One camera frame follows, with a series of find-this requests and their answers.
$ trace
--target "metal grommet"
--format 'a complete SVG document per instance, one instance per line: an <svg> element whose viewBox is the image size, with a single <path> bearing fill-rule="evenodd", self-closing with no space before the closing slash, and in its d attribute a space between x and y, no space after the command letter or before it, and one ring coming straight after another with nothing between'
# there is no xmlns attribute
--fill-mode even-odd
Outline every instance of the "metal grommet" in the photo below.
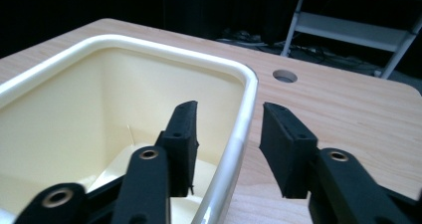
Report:
<svg viewBox="0 0 422 224"><path fill-rule="evenodd" d="M47 195L42 204L47 208L54 208L67 203L74 196L74 191L67 187L54 190Z"/></svg>
<svg viewBox="0 0 422 224"><path fill-rule="evenodd" d="M152 159L152 158L155 158L156 156L158 156L157 150L146 150L139 155L139 157L142 159Z"/></svg>
<svg viewBox="0 0 422 224"><path fill-rule="evenodd" d="M339 151L331 151L329 156L335 161L348 161L348 157Z"/></svg>

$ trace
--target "wooden countertop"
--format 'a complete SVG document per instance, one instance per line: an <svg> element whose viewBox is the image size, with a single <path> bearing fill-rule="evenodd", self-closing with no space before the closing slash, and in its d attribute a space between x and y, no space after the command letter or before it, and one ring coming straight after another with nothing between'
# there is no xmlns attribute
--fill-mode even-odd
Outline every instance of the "wooden countertop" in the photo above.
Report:
<svg viewBox="0 0 422 224"><path fill-rule="evenodd" d="M422 188L422 98L413 88L204 39L103 19L0 60L0 83L81 42L119 34L243 63L260 84L249 143L226 223L311 223L307 200L282 198L259 150L264 102L290 109L319 147L352 153L375 180L416 199ZM297 75L294 83L273 77Z"/></svg>

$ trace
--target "white plastic tub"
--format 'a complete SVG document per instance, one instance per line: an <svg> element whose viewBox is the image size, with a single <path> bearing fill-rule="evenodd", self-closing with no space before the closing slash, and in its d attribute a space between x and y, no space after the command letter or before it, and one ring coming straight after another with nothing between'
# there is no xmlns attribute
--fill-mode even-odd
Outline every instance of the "white plastic tub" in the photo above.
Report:
<svg viewBox="0 0 422 224"><path fill-rule="evenodd" d="M224 218L252 119L257 78L239 63L117 35L80 42L0 86L0 209L41 190L87 190L124 174L174 108L198 102L195 195L172 198L173 223Z"/></svg>

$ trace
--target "sink basin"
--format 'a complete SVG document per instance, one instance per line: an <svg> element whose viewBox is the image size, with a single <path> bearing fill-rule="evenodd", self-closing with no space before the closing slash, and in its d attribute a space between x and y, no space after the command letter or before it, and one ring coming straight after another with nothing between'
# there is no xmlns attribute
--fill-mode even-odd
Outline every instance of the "sink basin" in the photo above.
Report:
<svg viewBox="0 0 422 224"><path fill-rule="evenodd" d="M0 86L0 209L12 217L41 190L87 191L123 175L174 108L197 101L194 195L172 198L173 223L224 219L257 91L248 67L118 35L86 39Z"/></svg>

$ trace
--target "dark background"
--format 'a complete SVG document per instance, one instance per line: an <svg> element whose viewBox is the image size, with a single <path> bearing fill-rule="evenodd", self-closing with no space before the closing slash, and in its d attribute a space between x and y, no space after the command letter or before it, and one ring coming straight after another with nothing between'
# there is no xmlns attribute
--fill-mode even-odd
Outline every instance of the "dark background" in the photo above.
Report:
<svg viewBox="0 0 422 224"><path fill-rule="evenodd" d="M303 10L387 27L410 29L422 0L305 0ZM101 18L215 40L245 30L272 44L284 41L297 0L0 0L0 58ZM324 46L376 65L391 53L302 34L294 44ZM412 44L398 71L422 78L422 41Z"/></svg>

